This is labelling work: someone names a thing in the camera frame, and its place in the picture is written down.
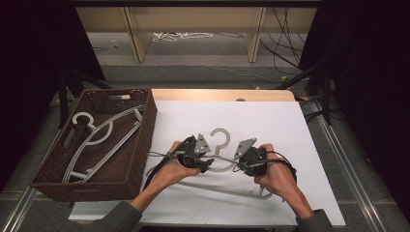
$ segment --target dark gray sleeve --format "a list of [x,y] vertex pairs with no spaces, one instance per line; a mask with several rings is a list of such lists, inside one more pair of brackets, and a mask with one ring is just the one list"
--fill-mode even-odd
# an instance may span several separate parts
[[141,218],[141,213],[129,203],[122,201],[105,217],[87,225],[84,231],[132,231]]
[[328,219],[325,211],[315,210],[312,217],[306,219],[298,219],[299,229],[303,232],[333,232],[335,231],[331,222]]

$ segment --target hand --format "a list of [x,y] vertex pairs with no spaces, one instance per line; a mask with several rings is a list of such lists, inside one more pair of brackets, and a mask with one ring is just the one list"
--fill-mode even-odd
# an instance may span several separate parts
[[[175,141],[169,151],[173,151],[179,144],[180,141]],[[172,159],[168,161],[157,173],[153,182],[161,183],[163,188],[167,188],[181,181],[182,179],[194,176],[200,173],[199,168],[186,168],[181,165],[177,159]]]
[[[274,152],[272,144],[264,144],[259,148],[266,152]],[[275,153],[267,153],[267,159],[279,159]],[[254,182],[269,192],[283,198],[293,209],[298,218],[309,218],[313,211],[304,194],[296,185],[289,168],[280,162],[268,162],[268,170],[265,175],[255,177]]]

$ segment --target floor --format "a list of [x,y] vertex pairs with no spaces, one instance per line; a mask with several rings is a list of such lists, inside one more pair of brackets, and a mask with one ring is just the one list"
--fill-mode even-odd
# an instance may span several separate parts
[[[296,64],[298,61],[290,48],[278,46],[277,53],[289,61],[284,62],[278,57],[275,58],[261,44],[256,62],[250,63],[240,35],[203,36],[204,38],[199,39],[182,39],[181,36],[173,36],[173,39],[170,39],[172,41],[157,42],[154,41],[156,37],[153,37],[144,62],[136,64],[126,34],[89,34],[102,65],[106,83],[115,88],[270,89],[300,72],[289,64],[289,62]],[[291,36],[292,46],[303,49],[306,35]],[[262,37],[262,41],[271,49],[275,49],[274,40],[278,39],[279,35]],[[280,43],[291,45],[283,39]],[[306,83],[307,80],[302,80],[290,90],[296,97],[304,97]],[[41,193],[27,188],[58,131],[60,123],[58,103],[57,97],[50,103],[49,112],[44,118],[38,136],[32,142],[31,149],[22,158],[0,195],[0,226],[3,230],[7,228],[5,231],[80,231],[82,228],[82,225],[68,220],[71,212],[70,203],[54,202]],[[306,115],[317,111],[320,103],[320,96],[311,96],[309,101],[300,101]],[[307,125],[337,203],[345,217],[346,226],[337,228],[336,231],[410,231],[408,221],[401,214],[371,163],[366,160],[366,153],[349,127],[349,122],[343,118],[342,112],[337,110],[335,96],[332,96],[331,107],[334,111],[331,114],[330,127],[324,123],[321,116],[312,117]],[[331,138],[337,140],[336,145],[330,142]],[[349,164],[348,167],[343,164],[345,161]],[[30,193],[34,198],[25,208],[27,211],[19,211],[18,209],[24,208],[18,208],[19,200]],[[371,222],[370,218],[374,218],[374,215],[366,211],[369,207],[374,209],[374,214],[380,220]],[[19,216],[24,220],[8,220],[12,216]],[[9,222],[15,222],[15,230],[7,224]],[[144,228],[142,230],[162,231],[164,229]],[[293,230],[294,228],[278,228],[276,231]],[[205,230],[196,228],[184,231]]]

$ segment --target brown woven basket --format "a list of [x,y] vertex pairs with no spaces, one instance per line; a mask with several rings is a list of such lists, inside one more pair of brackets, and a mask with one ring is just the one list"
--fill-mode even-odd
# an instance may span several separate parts
[[[73,155],[91,133],[86,117],[78,117],[76,125],[72,123],[74,114],[91,114],[93,125],[97,127],[112,116],[142,104],[145,104],[145,109],[139,129],[87,183],[62,183]],[[157,107],[150,90],[84,91],[30,186],[56,201],[133,199],[139,194],[142,184],[156,117]],[[94,167],[134,127],[135,121],[133,114],[115,120],[110,136],[102,143],[86,146],[73,171],[85,174],[88,168]],[[104,137],[107,128],[99,130],[91,141]]]

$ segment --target person's right hand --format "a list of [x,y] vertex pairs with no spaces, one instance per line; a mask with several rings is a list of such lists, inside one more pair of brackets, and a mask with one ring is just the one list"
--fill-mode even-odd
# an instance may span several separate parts
[[[274,153],[272,144],[263,144],[259,148],[265,149],[267,159],[280,159]],[[268,162],[265,175],[255,177],[254,182],[269,192],[283,198],[293,209],[298,218],[309,218],[313,211],[308,204],[304,194],[296,185],[289,168],[280,162]]]

